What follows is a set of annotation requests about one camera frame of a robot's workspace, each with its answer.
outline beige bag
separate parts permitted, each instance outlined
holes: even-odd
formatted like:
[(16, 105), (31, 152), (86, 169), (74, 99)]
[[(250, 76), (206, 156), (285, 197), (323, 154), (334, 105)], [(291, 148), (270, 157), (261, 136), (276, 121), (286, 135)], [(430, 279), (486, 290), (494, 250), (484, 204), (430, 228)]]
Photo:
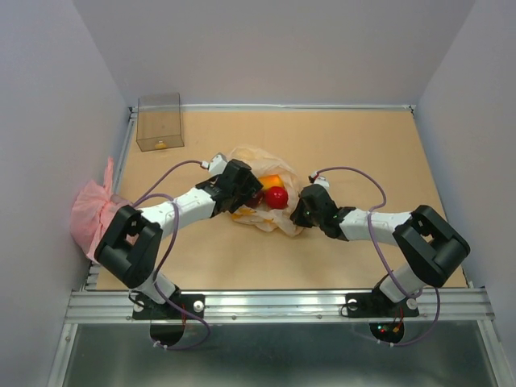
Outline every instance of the beige bag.
[(302, 227), (294, 225), (289, 218), (298, 205), (299, 192), (302, 189), (299, 177), (294, 170), (282, 159), (263, 149), (249, 146), (242, 145), (233, 149), (228, 155), (228, 160), (230, 159), (241, 160), (248, 164), (256, 177), (279, 175), (289, 194), (287, 207), (283, 210), (262, 210), (241, 206), (231, 215), (231, 218), (238, 223), (251, 224), (267, 232), (279, 227), (288, 236), (299, 234)]

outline plastic bag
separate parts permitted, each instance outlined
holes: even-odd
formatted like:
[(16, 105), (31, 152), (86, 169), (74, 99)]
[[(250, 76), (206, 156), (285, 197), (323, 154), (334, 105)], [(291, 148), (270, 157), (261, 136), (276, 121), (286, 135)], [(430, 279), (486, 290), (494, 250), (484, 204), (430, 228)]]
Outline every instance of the plastic bag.
[(265, 208), (249, 208), (241, 206), (231, 218), (238, 223), (252, 224), (263, 231), (273, 231), (280, 228), (288, 236), (295, 236), (302, 231), (290, 220), (290, 215), (296, 209), (301, 182), (295, 171), (282, 159), (273, 156), (263, 149), (248, 146), (239, 146), (231, 151), (229, 159), (241, 160), (252, 168), (256, 177), (279, 175), (289, 194), (287, 207), (283, 210), (266, 210)]
[(75, 242), (92, 261), (95, 249), (120, 207), (130, 204), (113, 195), (113, 159), (107, 161), (104, 171), (104, 186), (95, 181), (79, 192), (72, 207), (70, 232)]

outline white wall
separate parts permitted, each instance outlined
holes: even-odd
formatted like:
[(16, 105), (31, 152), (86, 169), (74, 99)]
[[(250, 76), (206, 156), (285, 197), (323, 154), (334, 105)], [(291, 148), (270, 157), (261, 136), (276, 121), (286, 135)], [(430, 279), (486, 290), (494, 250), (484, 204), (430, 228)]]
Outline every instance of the white wall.
[(74, 195), (127, 108), (70, 0), (2, 1), (0, 37), (0, 385), (41, 386), (85, 273)]
[(516, 2), (478, 0), (416, 110), (451, 222), (465, 233), (465, 262), (485, 285), (516, 373)]
[(473, 0), (74, 0), (126, 101), (415, 103)]

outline clear plastic box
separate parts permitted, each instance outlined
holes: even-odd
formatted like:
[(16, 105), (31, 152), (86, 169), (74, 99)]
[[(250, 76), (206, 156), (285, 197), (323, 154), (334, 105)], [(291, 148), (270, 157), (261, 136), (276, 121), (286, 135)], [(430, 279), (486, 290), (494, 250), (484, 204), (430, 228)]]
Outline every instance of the clear plastic box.
[(179, 93), (139, 98), (136, 143), (142, 152), (185, 146)]

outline wooden table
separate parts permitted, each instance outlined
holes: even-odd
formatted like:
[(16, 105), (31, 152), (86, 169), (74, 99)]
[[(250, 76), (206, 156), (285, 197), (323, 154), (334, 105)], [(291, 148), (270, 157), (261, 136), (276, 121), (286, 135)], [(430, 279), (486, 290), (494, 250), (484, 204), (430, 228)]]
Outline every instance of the wooden table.
[[(315, 169), (335, 165), (364, 170), (384, 187), (385, 212), (428, 204), (443, 214), (408, 111), (187, 111), (183, 125), (183, 148), (141, 152), (133, 136), (120, 189), (123, 197), (134, 201), (180, 161), (209, 160), (217, 152), (251, 144), (286, 160), (303, 180)], [(343, 171), (325, 176), (338, 206), (366, 210), (381, 201), (362, 176)], [(207, 178), (197, 166), (181, 167), (156, 192), (178, 196)], [(160, 256), (168, 242), (162, 242)], [(393, 268), (406, 262), (397, 248), (383, 249)], [(182, 229), (163, 272), (182, 289), (247, 290), (371, 288), (385, 275), (370, 242), (329, 239), (319, 229), (290, 238), (279, 230), (266, 233), (235, 223), (229, 214)], [(447, 286), (466, 286), (461, 270)], [(125, 286), (103, 269), (97, 289)]]

